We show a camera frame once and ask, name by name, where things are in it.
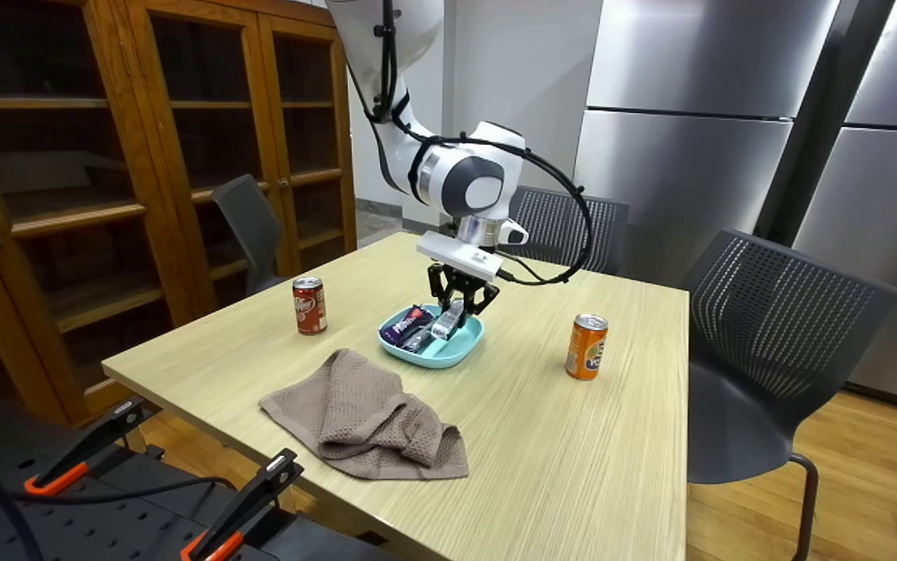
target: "soda can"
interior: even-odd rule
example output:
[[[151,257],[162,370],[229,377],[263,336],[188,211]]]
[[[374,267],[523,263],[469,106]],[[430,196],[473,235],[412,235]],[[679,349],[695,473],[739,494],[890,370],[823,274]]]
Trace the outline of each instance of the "soda can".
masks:
[[[599,314],[576,314],[568,354],[568,375],[576,382],[596,382],[604,355],[607,321]]]
[[[296,304],[296,329],[298,329],[298,334],[323,334],[326,332],[326,308],[323,308],[323,283],[322,283],[322,277],[296,277],[294,281],[294,304]]]

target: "red clamp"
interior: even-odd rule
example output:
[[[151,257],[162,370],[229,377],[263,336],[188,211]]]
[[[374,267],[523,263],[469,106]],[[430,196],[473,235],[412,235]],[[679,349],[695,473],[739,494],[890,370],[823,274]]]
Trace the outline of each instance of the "red clamp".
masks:
[[[263,515],[303,473],[296,455],[285,449],[274,455],[228,505],[219,523],[190,538],[180,561],[228,561],[243,546],[243,527]]]
[[[65,494],[70,488],[76,488],[81,477],[90,473],[90,458],[100,449],[131,434],[142,418],[147,418],[142,404],[135,398],[113,408],[102,420],[84,430],[84,436],[76,447],[70,447],[70,453],[61,453],[43,473],[27,477],[22,491],[36,500]]]

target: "towel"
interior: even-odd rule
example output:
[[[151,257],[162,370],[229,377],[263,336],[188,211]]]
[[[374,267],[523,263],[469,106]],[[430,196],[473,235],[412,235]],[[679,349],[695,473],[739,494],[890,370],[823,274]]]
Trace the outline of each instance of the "towel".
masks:
[[[308,382],[271,394],[263,411],[331,469],[358,479],[457,479],[467,455],[457,428],[398,377],[339,349]]]

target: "gray chair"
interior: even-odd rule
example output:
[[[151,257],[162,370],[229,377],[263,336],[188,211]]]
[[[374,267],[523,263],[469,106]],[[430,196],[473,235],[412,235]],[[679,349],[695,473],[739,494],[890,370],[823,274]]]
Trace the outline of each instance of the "gray chair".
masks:
[[[808,472],[794,559],[811,556],[818,472],[794,430],[851,377],[897,290],[752,235],[717,235],[688,274],[688,479]]]
[[[263,196],[258,181],[252,175],[239,175],[214,187],[211,199],[222,210],[228,229],[233,230],[248,263],[245,293],[258,293],[279,283],[279,277],[274,274],[279,224]]]
[[[596,224],[596,247],[582,267],[618,274],[629,207],[591,196],[585,196],[585,207]],[[528,230],[528,244],[508,247],[508,252],[541,263],[576,263],[585,229],[572,196],[519,187],[511,199],[511,217]]]

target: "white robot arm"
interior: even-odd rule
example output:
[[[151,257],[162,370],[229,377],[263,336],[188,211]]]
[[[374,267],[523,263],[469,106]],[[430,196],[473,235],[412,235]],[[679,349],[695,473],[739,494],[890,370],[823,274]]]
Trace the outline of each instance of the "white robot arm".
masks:
[[[350,68],[379,141],[383,179],[427,210],[461,223],[457,239],[495,247],[508,223],[519,156],[490,145],[527,150],[517,132],[479,123],[469,141],[450,145],[415,120],[403,68],[416,62],[442,27],[442,0],[326,0],[346,43]]]
[[[499,293],[495,277],[515,281],[493,250],[527,244],[527,230],[508,217],[523,163],[528,158],[555,179],[560,171],[532,156],[511,129],[479,123],[469,135],[442,136],[415,120],[398,73],[436,42],[446,19],[442,0],[326,0],[326,10],[374,126],[387,185],[457,223],[454,239],[432,230],[421,239],[421,252],[436,263],[430,267],[432,297],[450,308],[450,301],[461,293],[463,314],[479,314]],[[585,263],[585,252],[555,281],[568,281]]]

